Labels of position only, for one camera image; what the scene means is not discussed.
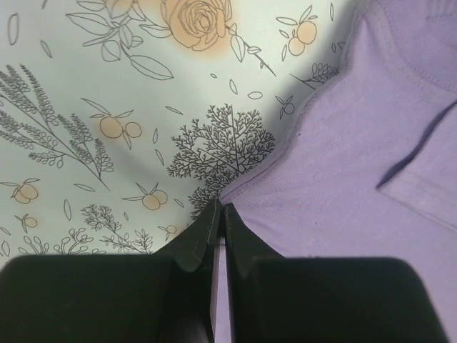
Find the purple t shirt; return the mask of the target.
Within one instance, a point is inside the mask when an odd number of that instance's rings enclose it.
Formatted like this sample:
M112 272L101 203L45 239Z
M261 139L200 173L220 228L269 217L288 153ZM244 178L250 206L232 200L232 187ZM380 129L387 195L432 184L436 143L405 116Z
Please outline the purple t shirt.
M389 256L456 340L456 3L363 1L340 72L221 196L286 256Z

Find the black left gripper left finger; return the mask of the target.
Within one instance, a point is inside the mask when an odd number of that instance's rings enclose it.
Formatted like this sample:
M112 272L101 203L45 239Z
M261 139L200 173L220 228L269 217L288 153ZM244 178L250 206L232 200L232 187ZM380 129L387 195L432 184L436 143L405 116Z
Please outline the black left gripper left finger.
M1 270L3 342L212 342L221 204L153 254L31 255Z

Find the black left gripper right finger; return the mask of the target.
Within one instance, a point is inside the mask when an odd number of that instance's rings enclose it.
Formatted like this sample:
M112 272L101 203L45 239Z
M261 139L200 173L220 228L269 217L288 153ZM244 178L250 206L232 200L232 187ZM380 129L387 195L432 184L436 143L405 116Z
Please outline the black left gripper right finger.
M224 209L233 342L447 342L417 273L390 257L286 258Z

